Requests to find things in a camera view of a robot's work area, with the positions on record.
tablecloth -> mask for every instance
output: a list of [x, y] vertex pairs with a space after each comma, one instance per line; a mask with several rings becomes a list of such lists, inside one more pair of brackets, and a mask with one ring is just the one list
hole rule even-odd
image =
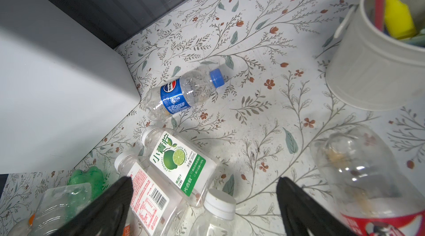
[[[201, 106], [167, 121], [148, 119], [137, 106], [76, 166], [118, 178], [114, 159], [138, 152], [147, 126], [167, 126], [216, 157], [224, 172], [213, 185], [237, 201], [237, 235], [284, 235], [275, 198], [281, 176], [330, 211], [332, 194], [309, 144], [356, 125], [372, 127], [402, 172], [424, 193], [423, 100], [386, 112], [339, 101], [325, 83], [340, 43], [332, 37], [355, 0], [189, 0], [117, 48], [143, 97], [147, 90], [198, 67], [221, 67], [225, 85]], [[37, 207], [41, 194], [65, 185], [73, 170], [11, 174], [0, 201], [5, 234]], [[178, 235], [188, 234], [203, 210], [190, 209]], [[135, 235], [144, 234], [141, 226]]]

green and white label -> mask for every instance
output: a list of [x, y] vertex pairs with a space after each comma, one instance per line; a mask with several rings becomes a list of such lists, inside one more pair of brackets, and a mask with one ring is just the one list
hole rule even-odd
[[187, 196], [205, 166], [203, 157], [167, 132], [162, 133], [150, 161]]

blue label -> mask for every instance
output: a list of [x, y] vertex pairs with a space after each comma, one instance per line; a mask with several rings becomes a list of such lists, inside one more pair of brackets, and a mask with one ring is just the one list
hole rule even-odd
[[183, 96], [180, 79], [171, 81], [161, 87], [161, 100], [171, 114], [190, 108]]

yellow bottle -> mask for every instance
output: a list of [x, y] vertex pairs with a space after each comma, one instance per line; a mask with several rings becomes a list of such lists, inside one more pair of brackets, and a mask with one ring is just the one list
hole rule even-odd
[[385, 26], [398, 40], [417, 34], [409, 7], [400, 0], [385, 0]]

coca-cola bottle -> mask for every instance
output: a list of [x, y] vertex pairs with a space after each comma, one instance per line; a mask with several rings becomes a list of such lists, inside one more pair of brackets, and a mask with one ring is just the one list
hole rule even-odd
[[390, 148], [358, 126], [310, 145], [346, 224], [362, 236], [425, 235], [425, 198], [401, 174]]

